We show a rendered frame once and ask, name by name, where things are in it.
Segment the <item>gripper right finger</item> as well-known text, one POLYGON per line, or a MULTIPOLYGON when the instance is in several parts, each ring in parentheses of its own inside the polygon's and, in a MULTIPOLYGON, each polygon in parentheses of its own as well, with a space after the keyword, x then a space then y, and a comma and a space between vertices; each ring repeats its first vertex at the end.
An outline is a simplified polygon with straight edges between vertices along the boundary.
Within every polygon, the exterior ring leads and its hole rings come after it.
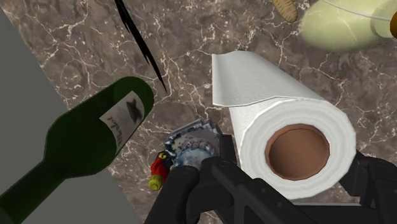
POLYGON ((397 224, 397 166, 357 151, 339 183, 363 207, 374 208, 378 224, 397 224))

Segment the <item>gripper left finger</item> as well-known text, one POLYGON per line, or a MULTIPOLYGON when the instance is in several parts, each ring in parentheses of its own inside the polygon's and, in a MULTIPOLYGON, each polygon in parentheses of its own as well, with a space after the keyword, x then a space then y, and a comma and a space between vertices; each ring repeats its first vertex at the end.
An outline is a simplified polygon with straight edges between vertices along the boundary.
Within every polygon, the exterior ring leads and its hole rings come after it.
POLYGON ((232 137, 222 135, 220 155, 200 169, 171 170, 144 224, 197 224, 215 211, 223 224, 314 224, 309 216, 260 178, 236 165, 232 137))

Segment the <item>small red yellow toy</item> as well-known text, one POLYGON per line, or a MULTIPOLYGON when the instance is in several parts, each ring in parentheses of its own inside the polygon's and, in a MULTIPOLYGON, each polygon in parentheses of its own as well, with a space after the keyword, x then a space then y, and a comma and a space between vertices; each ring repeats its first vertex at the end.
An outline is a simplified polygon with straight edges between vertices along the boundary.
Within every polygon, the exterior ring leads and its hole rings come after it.
POLYGON ((152 163, 151 177, 148 181, 148 186, 157 191, 161 189, 167 179, 174 161, 168 151, 161 151, 158 153, 155 161, 152 163))

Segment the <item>blue white patterned object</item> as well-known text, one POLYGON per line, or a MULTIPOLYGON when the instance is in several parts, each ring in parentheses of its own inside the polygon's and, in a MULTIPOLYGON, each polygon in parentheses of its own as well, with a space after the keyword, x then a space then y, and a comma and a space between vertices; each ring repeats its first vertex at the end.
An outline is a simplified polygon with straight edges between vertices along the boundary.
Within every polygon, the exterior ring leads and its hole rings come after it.
POLYGON ((173 167, 189 165, 200 169, 204 159, 219 155, 221 131, 210 119, 198 119, 171 132, 164 142, 173 167))

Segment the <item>white paper towel roll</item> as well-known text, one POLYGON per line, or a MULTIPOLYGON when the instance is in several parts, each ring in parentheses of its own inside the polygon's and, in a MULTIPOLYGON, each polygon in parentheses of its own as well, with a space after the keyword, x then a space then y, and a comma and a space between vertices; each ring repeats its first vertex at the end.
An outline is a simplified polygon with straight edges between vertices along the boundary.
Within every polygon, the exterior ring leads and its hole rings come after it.
POLYGON ((348 116, 256 53, 212 55, 212 103, 230 111, 241 169, 287 199, 331 188, 347 174, 356 155, 356 132, 348 116), (330 145, 330 157, 312 177, 287 180, 267 165, 265 147, 278 130, 296 124, 318 129, 330 145))

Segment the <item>dark green wine bottle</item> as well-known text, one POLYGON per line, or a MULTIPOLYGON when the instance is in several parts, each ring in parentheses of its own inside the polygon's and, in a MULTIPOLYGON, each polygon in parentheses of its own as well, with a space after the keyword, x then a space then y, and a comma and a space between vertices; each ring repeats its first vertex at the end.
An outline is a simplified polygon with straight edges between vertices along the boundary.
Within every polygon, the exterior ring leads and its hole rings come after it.
POLYGON ((142 79, 119 79, 58 117, 42 161, 0 195, 0 224, 22 222, 66 179, 105 169, 154 104, 142 79))

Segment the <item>pale green bottle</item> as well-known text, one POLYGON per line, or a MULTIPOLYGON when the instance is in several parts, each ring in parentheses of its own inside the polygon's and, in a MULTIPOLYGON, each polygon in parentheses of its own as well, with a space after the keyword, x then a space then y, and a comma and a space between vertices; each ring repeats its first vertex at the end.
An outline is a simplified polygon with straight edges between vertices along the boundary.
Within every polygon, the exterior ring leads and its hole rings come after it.
POLYGON ((319 0, 299 26, 308 44, 352 52, 397 38, 397 0, 319 0))

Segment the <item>brown ribbed oval object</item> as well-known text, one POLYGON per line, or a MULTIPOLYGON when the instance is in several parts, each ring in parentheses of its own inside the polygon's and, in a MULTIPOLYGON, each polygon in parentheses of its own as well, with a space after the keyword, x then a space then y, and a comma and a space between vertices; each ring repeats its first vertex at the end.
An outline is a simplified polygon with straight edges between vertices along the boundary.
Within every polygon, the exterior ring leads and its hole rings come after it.
POLYGON ((298 11, 292 0, 271 0, 280 16, 288 23, 293 23, 298 18, 298 11))

